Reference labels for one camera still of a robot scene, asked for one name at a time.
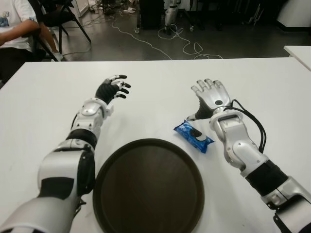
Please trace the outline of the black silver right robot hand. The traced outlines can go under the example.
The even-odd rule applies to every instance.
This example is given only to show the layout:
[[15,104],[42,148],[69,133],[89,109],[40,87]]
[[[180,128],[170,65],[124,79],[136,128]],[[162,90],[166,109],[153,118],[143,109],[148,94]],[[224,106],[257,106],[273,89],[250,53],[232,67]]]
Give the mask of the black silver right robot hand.
[[211,79],[198,80],[191,90],[199,99],[199,109],[187,117],[187,121],[209,119],[215,113],[228,107],[231,103],[229,94],[220,81]]

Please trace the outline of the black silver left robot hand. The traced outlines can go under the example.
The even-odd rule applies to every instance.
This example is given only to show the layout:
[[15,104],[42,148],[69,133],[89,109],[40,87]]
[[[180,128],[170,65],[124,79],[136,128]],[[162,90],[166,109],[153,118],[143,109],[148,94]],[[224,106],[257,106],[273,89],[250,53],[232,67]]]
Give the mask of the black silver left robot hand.
[[126,94],[129,94],[128,88],[130,84],[124,80],[126,75],[113,75],[104,80],[104,82],[98,87],[95,97],[101,99],[106,104],[109,104],[113,99],[126,98]]

